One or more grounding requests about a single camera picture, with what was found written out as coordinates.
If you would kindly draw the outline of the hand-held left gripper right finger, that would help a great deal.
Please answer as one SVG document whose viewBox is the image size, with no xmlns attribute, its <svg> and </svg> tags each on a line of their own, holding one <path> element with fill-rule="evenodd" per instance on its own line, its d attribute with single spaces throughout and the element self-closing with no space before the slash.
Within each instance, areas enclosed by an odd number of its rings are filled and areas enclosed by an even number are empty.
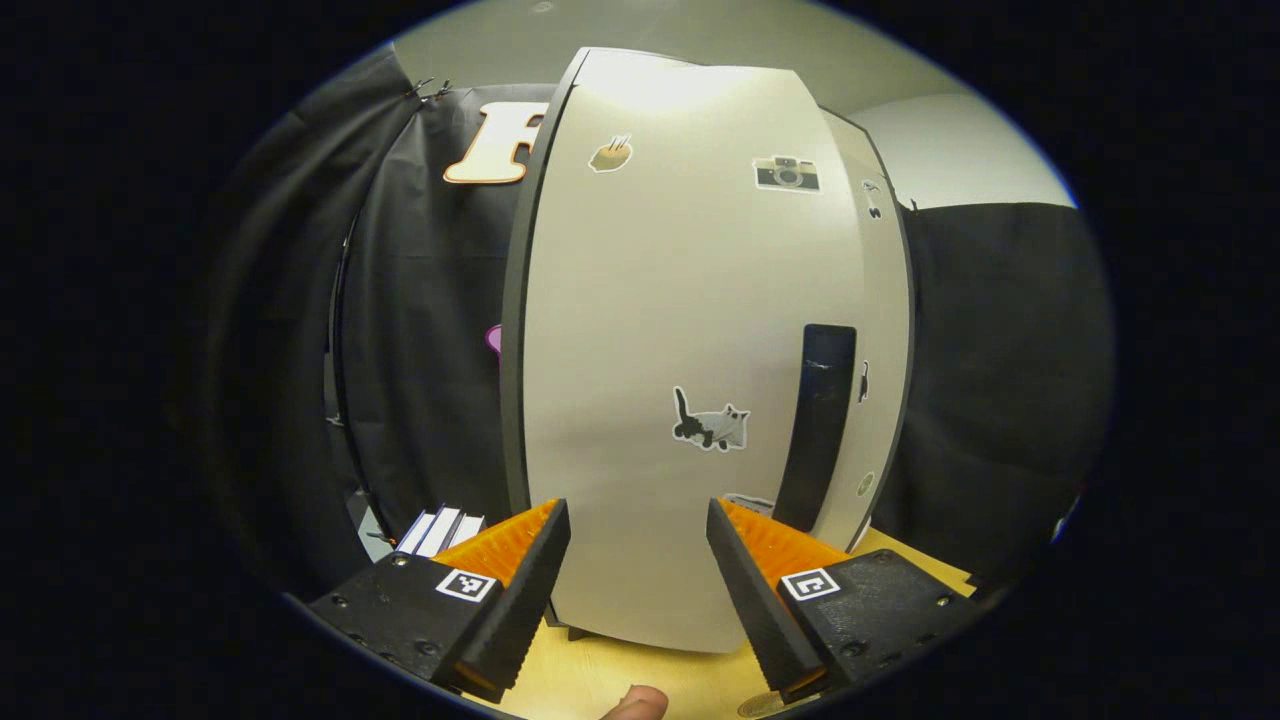
<svg viewBox="0 0 1280 720">
<path fill-rule="evenodd" d="M 892 547 L 841 552 L 727 498 L 707 543 L 767 685 L 783 701 L 859 692 L 973 626 L 972 592 Z"/>
</svg>

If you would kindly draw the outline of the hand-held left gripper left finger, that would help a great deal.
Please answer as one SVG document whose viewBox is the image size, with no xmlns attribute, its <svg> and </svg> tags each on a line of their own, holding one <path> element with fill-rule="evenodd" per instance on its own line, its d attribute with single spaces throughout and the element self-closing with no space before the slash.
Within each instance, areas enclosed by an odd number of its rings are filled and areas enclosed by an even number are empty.
<svg viewBox="0 0 1280 720">
<path fill-rule="evenodd" d="M 310 612 L 403 673 L 498 703 L 518 679 L 570 539 L 570 505 L 553 498 L 431 557 L 396 551 Z"/>
</svg>

